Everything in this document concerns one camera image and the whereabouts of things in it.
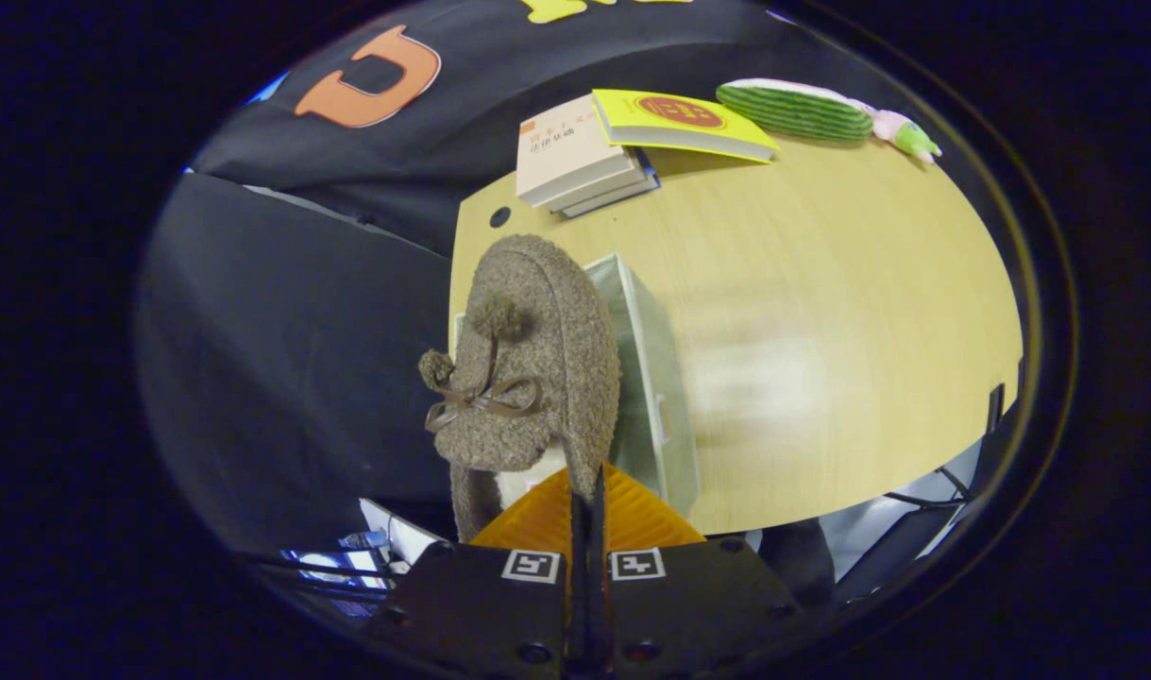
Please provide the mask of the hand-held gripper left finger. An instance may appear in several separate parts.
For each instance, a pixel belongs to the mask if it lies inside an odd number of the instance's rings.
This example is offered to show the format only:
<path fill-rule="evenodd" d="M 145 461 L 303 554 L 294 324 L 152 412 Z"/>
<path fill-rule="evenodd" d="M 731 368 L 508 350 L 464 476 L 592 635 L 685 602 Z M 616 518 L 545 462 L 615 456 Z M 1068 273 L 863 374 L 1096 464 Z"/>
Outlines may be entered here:
<path fill-rule="evenodd" d="M 473 542 L 433 541 L 363 641 L 441 679 L 571 679 L 590 659 L 590 509 L 557 469 Z"/>

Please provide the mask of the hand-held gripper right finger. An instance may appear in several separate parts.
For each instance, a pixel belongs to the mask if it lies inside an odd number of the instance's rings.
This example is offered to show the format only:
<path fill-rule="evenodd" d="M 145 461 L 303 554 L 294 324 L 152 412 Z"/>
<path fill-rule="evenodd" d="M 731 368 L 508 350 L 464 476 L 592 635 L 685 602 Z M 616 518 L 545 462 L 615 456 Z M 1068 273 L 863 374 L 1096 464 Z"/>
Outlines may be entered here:
<path fill-rule="evenodd" d="M 805 642 L 805 608 L 744 538 L 707 538 L 643 484 L 601 469 L 605 679 L 739 679 Z"/>

